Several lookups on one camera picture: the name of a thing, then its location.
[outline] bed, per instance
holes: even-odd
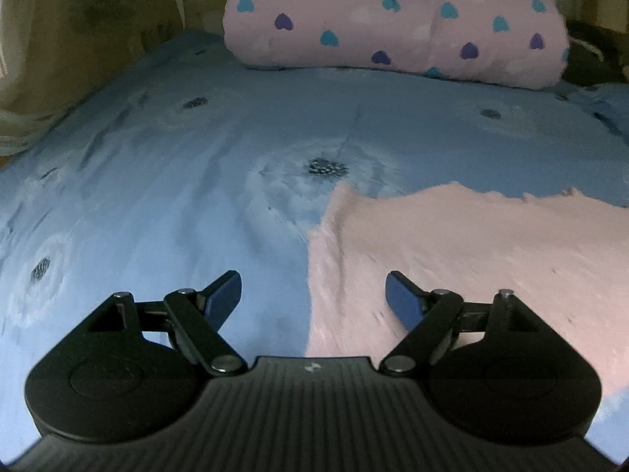
[[[243,298],[222,336],[248,361],[302,356],[306,236],[341,178],[372,198],[458,181],[507,197],[576,187],[626,205],[629,146],[567,99],[394,72],[250,69],[221,37],[190,31],[162,45],[0,170],[0,460],[38,437],[29,369],[116,291],[162,299],[235,269]],[[629,389],[604,399],[587,437],[621,462],[627,420]]]

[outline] metal pin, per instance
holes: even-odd
[[[384,367],[391,372],[410,372],[415,368],[415,361],[405,355],[395,355],[384,361]]]
[[[242,360],[234,355],[221,355],[212,360],[211,367],[218,372],[236,372],[243,366]]]

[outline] black ribbed surface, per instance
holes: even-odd
[[[444,422],[411,380],[368,359],[261,358],[213,380],[194,409],[116,446],[44,438],[19,472],[594,472],[614,466],[580,439],[508,448]]]

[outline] pink blanket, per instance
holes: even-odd
[[[225,45],[256,66],[362,67],[540,89],[566,66],[554,0],[228,0]]]
[[[309,234],[309,356],[379,363],[406,335],[384,297],[392,270],[467,301],[513,289],[594,366],[604,395],[629,385],[629,209],[458,184],[373,200],[339,183]]]

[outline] pink pillow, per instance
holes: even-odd
[[[383,69],[528,89],[557,83],[554,0],[228,0],[225,44],[254,66]]]

